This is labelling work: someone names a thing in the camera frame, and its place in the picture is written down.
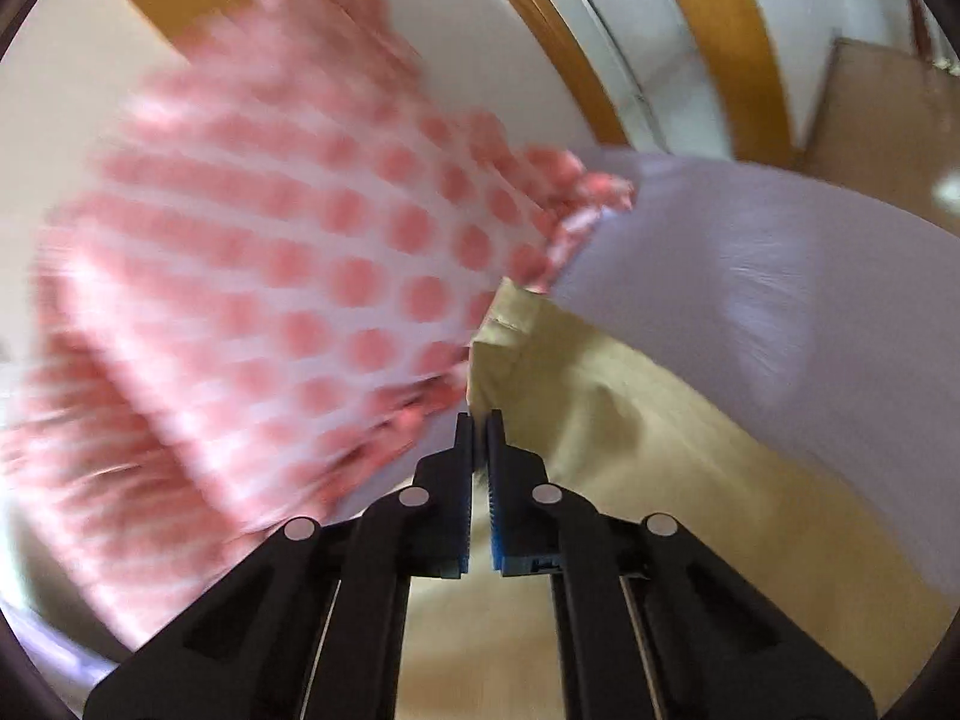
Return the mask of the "khaki beige pants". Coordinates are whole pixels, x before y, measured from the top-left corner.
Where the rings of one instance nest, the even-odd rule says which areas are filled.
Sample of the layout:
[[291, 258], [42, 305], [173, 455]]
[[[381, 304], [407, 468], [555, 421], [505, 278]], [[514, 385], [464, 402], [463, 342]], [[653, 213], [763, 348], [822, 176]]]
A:
[[[473, 342], [469, 400], [604, 514], [675, 517], [889, 706], [957, 611], [848, 484], [766, 447], [682, 379], [540, 296], [503, 284]], [[404, 718], [556, 718], [546, 578], [506, 578], [473, 495], [466, 577], [412, 587]]]

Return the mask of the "brown wooden cabinet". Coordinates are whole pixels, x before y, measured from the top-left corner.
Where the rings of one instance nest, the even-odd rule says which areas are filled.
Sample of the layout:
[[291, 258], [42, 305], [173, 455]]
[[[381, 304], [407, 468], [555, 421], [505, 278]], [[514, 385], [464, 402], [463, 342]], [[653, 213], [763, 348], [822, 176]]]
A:
[[958, 231], [958, 78], [901, 50], [833, 44], [805, 176]]

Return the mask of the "lavender textured bed sheet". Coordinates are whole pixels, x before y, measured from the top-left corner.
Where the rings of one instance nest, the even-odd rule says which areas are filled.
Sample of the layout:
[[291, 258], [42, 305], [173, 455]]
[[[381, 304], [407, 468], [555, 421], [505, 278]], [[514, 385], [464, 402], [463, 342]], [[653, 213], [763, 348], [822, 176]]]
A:
[[958, 585], [958, 242], [862, 193], [626, 148], [636, 187], [556, 283], [773, 449], [861, 494], [940, 590]]

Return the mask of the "pink polka dot pillow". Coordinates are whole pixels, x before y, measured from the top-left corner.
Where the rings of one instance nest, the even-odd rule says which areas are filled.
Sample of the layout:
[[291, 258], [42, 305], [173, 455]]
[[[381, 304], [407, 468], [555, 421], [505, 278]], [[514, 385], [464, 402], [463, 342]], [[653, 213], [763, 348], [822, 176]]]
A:
[[50, 216], [3, 472], [140, 647], [402, 457], [464, 395], [496, 288], [550, 288], [633, 197], [436, 104], [387, 0], [251, 0], [133, 94]]

